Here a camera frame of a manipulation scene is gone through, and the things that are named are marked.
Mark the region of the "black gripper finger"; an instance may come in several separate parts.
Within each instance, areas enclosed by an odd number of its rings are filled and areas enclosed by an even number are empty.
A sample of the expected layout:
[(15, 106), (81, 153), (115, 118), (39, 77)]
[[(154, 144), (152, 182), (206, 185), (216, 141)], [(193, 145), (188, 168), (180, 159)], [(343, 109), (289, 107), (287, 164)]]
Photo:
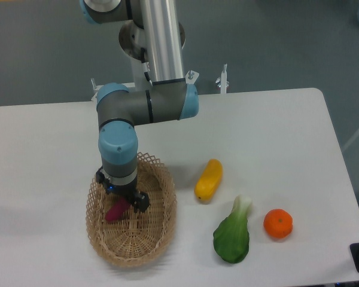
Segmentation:
[(128, 202), (133, 206), (133, 211), (135, 213), (142, 212), (144, 213), (150, 206), (149, 195), (145, 192), (134, 191), (128, 199)]

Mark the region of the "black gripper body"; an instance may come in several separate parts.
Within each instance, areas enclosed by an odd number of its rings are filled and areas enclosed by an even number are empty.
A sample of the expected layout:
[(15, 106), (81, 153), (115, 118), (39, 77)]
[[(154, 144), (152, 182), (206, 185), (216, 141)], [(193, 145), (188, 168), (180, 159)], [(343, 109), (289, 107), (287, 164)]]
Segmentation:
[(130, 204), (134, 204), (138, 197), (137, 185), (137, 169), (131, 174), (123, 178), (112, 177), (103, 167), (99, 168), (95, 173), (95, 181), (102, 185), (107, 194), (115, 194), (122, 196)]

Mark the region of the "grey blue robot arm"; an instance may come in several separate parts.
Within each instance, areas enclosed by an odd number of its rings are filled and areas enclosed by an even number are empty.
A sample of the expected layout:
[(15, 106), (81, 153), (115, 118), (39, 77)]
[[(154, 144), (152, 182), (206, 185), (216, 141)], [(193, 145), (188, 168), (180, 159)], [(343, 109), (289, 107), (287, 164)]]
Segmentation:
[(184, 34), (174, 1), (81, 1), (91, 23), (123, 22), (119, 42), (138, 60), (142, 81), (135, 91), (109, 83), (96, 91), (98, 148), (102, 165), (96, 182), (107, 193), (123, 198), (123, 206), (144, 212), (147, 193), (138, 191), (138, 138), (135, 127), (182, 120), (197, 115), (197, 89), (185, 79), (182, 47)]

